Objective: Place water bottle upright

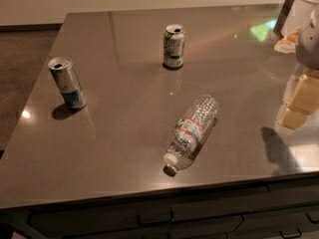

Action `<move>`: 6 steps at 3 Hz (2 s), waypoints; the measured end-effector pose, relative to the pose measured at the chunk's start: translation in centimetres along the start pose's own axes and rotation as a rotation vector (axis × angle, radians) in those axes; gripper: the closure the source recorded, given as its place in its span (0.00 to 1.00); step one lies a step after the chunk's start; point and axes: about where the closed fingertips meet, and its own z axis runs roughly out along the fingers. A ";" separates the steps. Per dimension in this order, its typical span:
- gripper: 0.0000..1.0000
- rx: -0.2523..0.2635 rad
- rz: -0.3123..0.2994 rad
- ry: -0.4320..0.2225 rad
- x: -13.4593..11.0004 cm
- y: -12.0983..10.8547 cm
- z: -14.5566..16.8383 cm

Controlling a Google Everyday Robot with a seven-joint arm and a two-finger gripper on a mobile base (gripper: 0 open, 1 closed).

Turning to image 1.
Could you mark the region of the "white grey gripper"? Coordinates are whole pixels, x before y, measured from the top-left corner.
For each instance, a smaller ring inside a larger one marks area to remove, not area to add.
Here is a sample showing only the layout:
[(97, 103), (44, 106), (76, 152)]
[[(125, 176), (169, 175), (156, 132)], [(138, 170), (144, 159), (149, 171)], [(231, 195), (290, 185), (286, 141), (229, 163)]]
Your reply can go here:
[(296, 130), (319, 109), (319, 5), (305, 18), (301, 27), (279, 40), (274, 50), (283, 54), (296, 52), (300, 64), (315, 69), (292, 75), (286, 85), (278, 123)]

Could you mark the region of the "white cylindrical robot base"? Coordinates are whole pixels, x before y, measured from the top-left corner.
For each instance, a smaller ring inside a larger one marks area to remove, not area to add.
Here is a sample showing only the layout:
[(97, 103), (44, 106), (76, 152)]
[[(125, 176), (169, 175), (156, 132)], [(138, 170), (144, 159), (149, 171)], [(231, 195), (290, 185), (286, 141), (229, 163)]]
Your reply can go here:
[(281, 35), (285, 37), (293, 29), (300, 26), (318, 4), (319, 0), (285, 0), (282, 7), (285, 19), (281, 28)]

